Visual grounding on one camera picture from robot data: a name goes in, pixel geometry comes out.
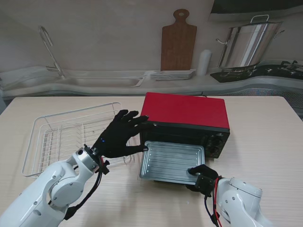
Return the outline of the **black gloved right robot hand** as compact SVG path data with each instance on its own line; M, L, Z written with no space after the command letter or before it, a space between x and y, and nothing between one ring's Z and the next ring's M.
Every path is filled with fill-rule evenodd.
M186 188L193 192L200 192L201 194L210 197L210 194L214 189L215 180L219 176L218 173L205 164L190 168L187 171L191 175L198 174L198 178L194 185L186 184Z

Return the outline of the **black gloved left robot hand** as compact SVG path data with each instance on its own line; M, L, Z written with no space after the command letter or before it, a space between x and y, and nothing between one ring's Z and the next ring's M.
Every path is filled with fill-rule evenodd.
M144 144L127 146L131 137L141 132L153 129L153 124L148 124L148 116L137 116L138 111L120 110L112 122L100 134L91 147L98 156L117 158L144 152L147 147Z

